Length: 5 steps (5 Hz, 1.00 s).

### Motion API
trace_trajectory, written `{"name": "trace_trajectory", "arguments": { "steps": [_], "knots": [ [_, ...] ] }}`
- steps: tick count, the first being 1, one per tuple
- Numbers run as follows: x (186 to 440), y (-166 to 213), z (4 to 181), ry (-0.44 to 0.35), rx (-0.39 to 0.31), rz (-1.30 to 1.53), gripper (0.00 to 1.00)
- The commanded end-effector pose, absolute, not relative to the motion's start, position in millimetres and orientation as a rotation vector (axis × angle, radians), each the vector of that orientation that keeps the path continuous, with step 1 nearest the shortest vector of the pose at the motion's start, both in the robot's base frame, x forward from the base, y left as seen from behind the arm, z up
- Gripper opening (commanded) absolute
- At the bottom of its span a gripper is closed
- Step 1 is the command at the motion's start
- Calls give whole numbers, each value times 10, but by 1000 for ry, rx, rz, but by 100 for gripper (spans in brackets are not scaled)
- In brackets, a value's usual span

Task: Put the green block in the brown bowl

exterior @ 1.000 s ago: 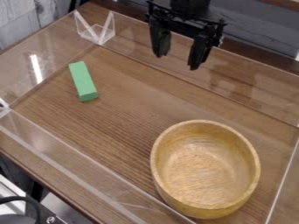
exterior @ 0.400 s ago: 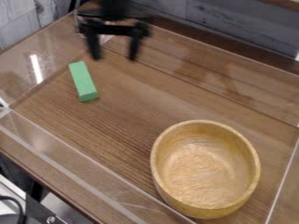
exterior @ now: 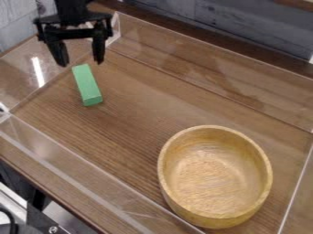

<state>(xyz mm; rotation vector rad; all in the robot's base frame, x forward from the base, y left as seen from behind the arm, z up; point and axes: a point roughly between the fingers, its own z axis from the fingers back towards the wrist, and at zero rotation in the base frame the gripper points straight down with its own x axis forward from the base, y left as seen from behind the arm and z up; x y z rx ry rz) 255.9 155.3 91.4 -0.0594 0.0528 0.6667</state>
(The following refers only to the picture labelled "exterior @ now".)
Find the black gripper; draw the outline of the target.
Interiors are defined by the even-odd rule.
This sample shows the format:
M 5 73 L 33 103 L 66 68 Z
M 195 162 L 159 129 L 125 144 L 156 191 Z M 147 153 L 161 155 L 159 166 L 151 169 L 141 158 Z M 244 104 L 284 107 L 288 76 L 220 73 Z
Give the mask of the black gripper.
M 77 27 L 86 22 L 105 24 L 103 30 L 96 30 L 92 35 L 92 56 L 93 61 L 101 64 L 105 55 L 107 35 L 112 36 L 111 19 L 108 13 L 93 12 L 88 10 L 86 4 L 92 0 L 53 0 L 57 13 L 54 15 L 37 17 L 33 20 L 37 30 L 37 39 L 44 41 L 49 53 L 58 66 L 65 67 L 68 64 L 68 52 L 61 39 L 82 38 L 92 35 L 92 29 L 66 30 L 66 27 Z

